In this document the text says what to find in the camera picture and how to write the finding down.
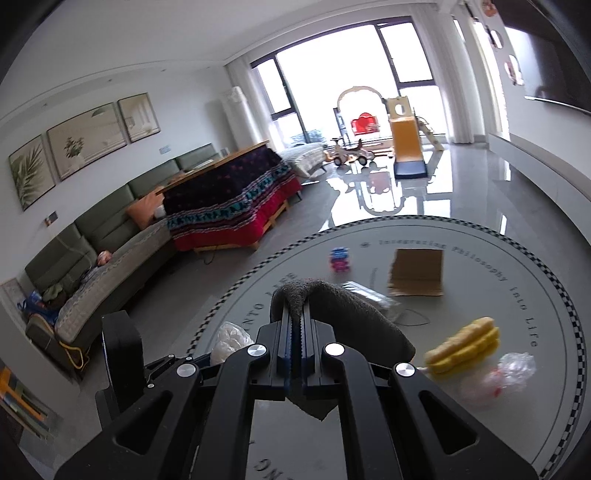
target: patterned blanket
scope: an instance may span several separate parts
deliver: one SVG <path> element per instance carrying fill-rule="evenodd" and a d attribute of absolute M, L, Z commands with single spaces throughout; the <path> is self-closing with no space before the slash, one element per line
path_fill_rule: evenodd
<path fill-rule="evenodd" d="M 181 251 L 250 245 L 300 189 L 291 167 L 262 146 L 165 192 L 168 229 Z"/>

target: green sofa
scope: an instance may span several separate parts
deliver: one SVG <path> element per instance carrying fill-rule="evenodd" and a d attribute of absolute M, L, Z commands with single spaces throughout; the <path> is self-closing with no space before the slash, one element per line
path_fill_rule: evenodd
<path fill-rule="evenodd" d="M 27 323 L 26 335 L 61 368 L 74 373 L 101 332 L 101 317 L 125 303 L 176 252 L 165 220 L 140 231 L 125 209 L 181 171 L 219 158 L 211 144 L 153 168 L 131 180 L 80 215 L 25 267 L 34 287 L 44 292 L 61 283 L 70 296 L 52 329 L 40 317 Z M 108 250 L 113 259 L 79 287 L 80 277 Z"/>

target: toy bike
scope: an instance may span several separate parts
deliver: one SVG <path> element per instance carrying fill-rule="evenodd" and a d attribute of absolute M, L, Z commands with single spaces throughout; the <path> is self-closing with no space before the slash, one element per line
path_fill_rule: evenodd
<path fill-rule="evenodd" d="M 356 157 L 359 164 L 364 167 L 368 162 L 375 158 L 372 151 L 363 148 L 363 142 L 359 139 L 356 147 L 345 148 L 340 146 L 340 141 L 343 137 L 334 137 L 332 140 L 335 142 L 333 161 L 337 167 L 340 167 L 344 163 L 347 163 L 349 156 Z"/>

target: plant painting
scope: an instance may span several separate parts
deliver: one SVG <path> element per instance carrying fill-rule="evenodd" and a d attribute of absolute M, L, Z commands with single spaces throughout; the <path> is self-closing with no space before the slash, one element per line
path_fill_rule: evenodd
<path fill-rule="evenodd" d="M 78 140 L 72 140 L 72 137 L 68 137 L 68 140 L 66 140 L 66 146 L 64 147 L 64 150 L 66 150 L 66 157 L 77 157 L 80 155 L 80 152 L 82 152 L 83 147 L 84 138 L 80 137 Z"/>
<path fill-rule="evenodd" d="M 62 180 L 126 145 L 112 103 L 56 125 L 47 136 Z"/>
<path fill-rule="evenodd" d="M 41 137 L 31 140 L 8 157 L 14 185 L 23 210 L 56 186 L 47 164 Z"/>

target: television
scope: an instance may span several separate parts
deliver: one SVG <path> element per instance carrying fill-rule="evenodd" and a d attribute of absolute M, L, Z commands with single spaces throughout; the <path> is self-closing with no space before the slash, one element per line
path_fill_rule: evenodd
<path fill-rule="evenodd" d="M 591 82 L 549 20 L 528 0 L 495 0 L 515 50 L 526 98 L 591 115 Z"/>

